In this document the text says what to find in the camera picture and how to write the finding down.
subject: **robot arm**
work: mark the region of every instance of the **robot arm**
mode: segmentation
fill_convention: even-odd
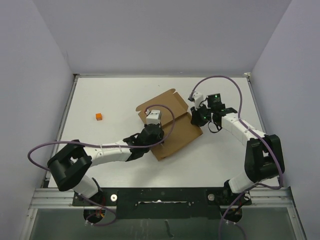
[[[164,137],[161,127],[161,112],[147,112],[146,124],[141,133],[136,133],[116,143],[113,148],[92,148],[77,144],[67,144],[48,162],[47,166],[60,191],[73,189],[93,201],[101,202],[101,189],[94,178],[86,175],[88,168],[110,162],[128,162],[141,158],[150,149],[130,148],[130,146],[149,146],[160,142]]]
[[[221,102],[219,93],[208,95],[204,99],[200,92],[194,92],[189,100],[194,102],[194,107],[191,108],[191,124],[202,127],[209,122],[213,122],[230,132],[246,147],[244,171],[227,181],[227,185],[233,193],[241,193],[258,182],[278,176],[277,166],[266,147],[258,137],[248,131],[239,121],[235,109],[232,107],[226,108],[226,105]],[[267,135],[255,129],[245,120],[242,121],[268,143],[280,164],[282,172],[284,172],[285,165],[279,137]]]

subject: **gray floor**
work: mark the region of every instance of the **gray floor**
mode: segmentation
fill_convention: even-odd
[[[219,220],[205,218],[119,220],[106,227],[85,226],[80,209],[40,209],[31,240],[216,240]],[[248,240],[295,240],[286,208],[246,208],[239,224]],[[222,228],[223,240],[243,240],[233,225]]]

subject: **open cardboard box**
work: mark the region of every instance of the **open cardboard box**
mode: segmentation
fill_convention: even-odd
[[[153,104],[162,104],[169,107],[173,111],[175,119],[174,129],[169,138],[163,144],[151,148],[158,161],[176,153],[203,134],[200,127],[190,123],[192,116],[187,112],[188,105],[174,88],[146,101],[135,109],[139,112],[138,115],[144,123],[146,123],[145,109]],[[151,107],[149,110],[161,110],[162,129],[164,135],[168,134],[173,123],[171,113],[166,108],[158,106]]]

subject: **cardboard box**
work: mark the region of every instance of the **cardboard box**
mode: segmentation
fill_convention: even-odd
[[[143,123],[146,123],[144,112],[146,107],[153,104],[163,104],[169,107],[173,111],[175,119],[175,126],[170,137],[163,144],[151,148],[158,161],[176,153],[203,134],[200,127],[190,123],[192,116],[187,112],[188,105],[174,88],[146,101],[135,109],[139,112],[138,115]],[[166,108],[157,106],[151,107],[150,110],[161,110],[161,125],[164,135],[167,135],[173,122],[171,113]]]

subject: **metal frame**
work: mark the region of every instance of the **metal frame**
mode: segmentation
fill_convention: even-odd
[[[184,75],[92,75],[92,74],[78,74],[75,76],[73,86],[71,88],[71,92],[64,109],[64,113],[62,116],[61,124],[57,133],[57,140],[60,140],[62,137],[62,133],[66,124],[67,116],[69,113],[70,105],[73,99],[73,95],[75,92],[75,88],[77,85],[77,81],[79,78],[132,78],[132,77],[159,77],[159,78],[168,78],[168,77],[202,77],[201,75],[197,76],[184,76]],[[252,94],[252,98],[255,104],[255,108],[258,113],[258,117],[260,119],[260,123],[263,131],[265,131],[265,125],[263,123],[259,108],[257,106],[257,101],[255,98],[254,91],[251,86],[250,78],[244,75],[237,75],[232,77],[246,77],[248,79],[248,85]],[[52,151],[52,156],[56,154],[58,151],[58,146],[56,146]],[[48,181],[51,177],[51,174],[48,172],[46,175],[45,181]],[[297,240],[305,240],[306,235],[302,228],[297,210],[294,205],[294,200],[291,194],[290,188],[282,188],[280,190],[270,190],[264,187],[256,187],[255,189],[250,191],[252,205],[245,205],[243,208],[287,208],[288,214],[290,216],[291,224],[293,227],[294,234]],[[57,188],[37,188],[34,191],[31,204],[28,210],[27,218],[22,229],[20,239],[21,240],[29,240],[33,226],[35,223],[36,215],[38,209],[94,209],[96,207],[83,207],[83,206],[72,206],[74,197],[74,192],[69,190],[65,192],[59,191]],[[110,209],[116,209],[115,206],[110,206]]]

